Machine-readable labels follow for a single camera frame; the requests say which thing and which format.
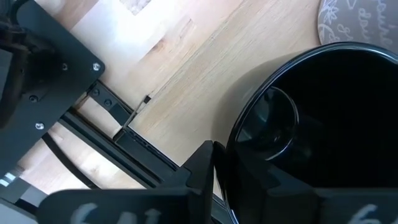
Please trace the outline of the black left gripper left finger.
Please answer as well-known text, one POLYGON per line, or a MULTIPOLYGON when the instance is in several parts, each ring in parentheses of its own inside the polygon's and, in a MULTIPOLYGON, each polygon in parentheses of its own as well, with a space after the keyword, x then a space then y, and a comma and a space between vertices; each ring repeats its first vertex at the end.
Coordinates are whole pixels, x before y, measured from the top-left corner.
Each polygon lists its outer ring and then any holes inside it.
POLYGON ((37 211, 39 224, 209 224, 213 142, 205 141, 154 189, 63 190, 37 211))

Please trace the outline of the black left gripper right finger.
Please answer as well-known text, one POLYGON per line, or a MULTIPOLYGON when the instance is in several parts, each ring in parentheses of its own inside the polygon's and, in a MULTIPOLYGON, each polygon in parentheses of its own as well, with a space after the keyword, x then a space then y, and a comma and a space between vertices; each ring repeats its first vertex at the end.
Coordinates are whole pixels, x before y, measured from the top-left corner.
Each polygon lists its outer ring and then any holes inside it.
POLYGON ((398 189, 325 189, 240 154, 233 224, 398 224, 398 189))

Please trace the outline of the black mug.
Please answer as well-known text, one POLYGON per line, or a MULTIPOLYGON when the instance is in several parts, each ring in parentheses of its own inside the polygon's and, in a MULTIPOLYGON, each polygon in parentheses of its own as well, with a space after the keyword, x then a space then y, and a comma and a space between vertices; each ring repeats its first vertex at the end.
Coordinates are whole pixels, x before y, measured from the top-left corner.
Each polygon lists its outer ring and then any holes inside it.
POLYGON ((221 97, 211 138, 230 219, 243 153, 315 188, 398 189, 398 54, 340 42, 264 62, 221 97))

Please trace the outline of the white patterned mug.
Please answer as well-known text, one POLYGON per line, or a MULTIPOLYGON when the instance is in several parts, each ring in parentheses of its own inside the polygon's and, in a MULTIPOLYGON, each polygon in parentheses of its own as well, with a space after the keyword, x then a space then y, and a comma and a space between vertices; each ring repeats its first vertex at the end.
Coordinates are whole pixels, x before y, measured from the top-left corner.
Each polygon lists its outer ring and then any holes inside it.
POLYGON ((322 45, 363 42, 398 54, 398 0, 320 0, 322 45))

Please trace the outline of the wooden shelf board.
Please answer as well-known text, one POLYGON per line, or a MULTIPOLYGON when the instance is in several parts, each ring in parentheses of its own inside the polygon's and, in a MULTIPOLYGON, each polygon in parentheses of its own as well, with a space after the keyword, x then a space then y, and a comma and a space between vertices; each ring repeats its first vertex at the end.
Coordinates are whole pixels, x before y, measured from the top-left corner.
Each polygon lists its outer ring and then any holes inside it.
POLYGON ((200 13, 214 32, 131 127, 177 164, 211 137, 220 98, 250 69, 316 47, 320 0, 220 0, 200 13))

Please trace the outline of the black aluminium table frame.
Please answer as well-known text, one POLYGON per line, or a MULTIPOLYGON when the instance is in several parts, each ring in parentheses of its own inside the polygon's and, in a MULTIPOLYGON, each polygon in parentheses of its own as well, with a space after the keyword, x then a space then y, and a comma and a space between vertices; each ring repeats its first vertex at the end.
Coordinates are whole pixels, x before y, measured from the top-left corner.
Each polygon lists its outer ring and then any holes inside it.
POLYGON ((192 155, 184 165, 179 167, 127 126, 127 123, 136 116, 136 111, 116 96, 104 83, 95 81, 86 93, 99 103, 122 128, 113 137, 109 137, 73 108, 60 118, 60 124, 144 187, 156 188, 166 180, 171 180, 175 173, 186 171, 189 177, 183 186, 201 190, 205 202, 209 203, 206 211, 211 213, 210 223, 231 223, 227 220, 226 209, 221 199, 213 194, 213 170, 209 167, 199 167, 201 162, 209 165, 209 159, 192 155))

